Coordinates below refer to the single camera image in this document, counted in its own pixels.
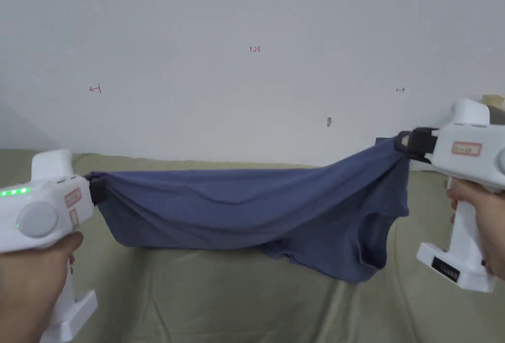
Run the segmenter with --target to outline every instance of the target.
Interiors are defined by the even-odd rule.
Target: blue cloth
[[[408,159],[394,139],[315,169],[93,173],[99,204],[126,246],[236,250],[357,283],[386,263],[386,239],[408,215]]]

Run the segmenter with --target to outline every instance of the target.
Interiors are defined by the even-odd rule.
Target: black label
[[[431,267],[443,274],[449,280],[453,280],[454,282],[458,282],[458,278],[460,277],[460,272],[455,268],[451,267],[446,262],[443,262],[439,258],[434,258],[431,262]]]

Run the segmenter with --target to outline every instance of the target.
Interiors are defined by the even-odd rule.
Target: red label
[[[451,152],[455,155],[463,156],[480,156],[482,145],[480,143],[471,142],[454,142]]]
[[[65,196],[65,204],[67,208],[70,208],[73,204],[76,204],[82,198],[81,189],[77,188]]]
[[[79,227],[79,217],[77,216],[77,210],[72,209],[69,212],[70,221],[72,222],[72,229],[75,230]]]

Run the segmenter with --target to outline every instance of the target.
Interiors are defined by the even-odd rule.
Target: gray round button
[[[54,230],[58,222],[58,213],[50,203],[34,202],[27,204],[17,219],[18,230],[32,238],[42,238]]]

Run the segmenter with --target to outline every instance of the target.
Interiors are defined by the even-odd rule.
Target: white wall
[[[0,147],[321,165],[504,63],[505,0],[0,0]]]

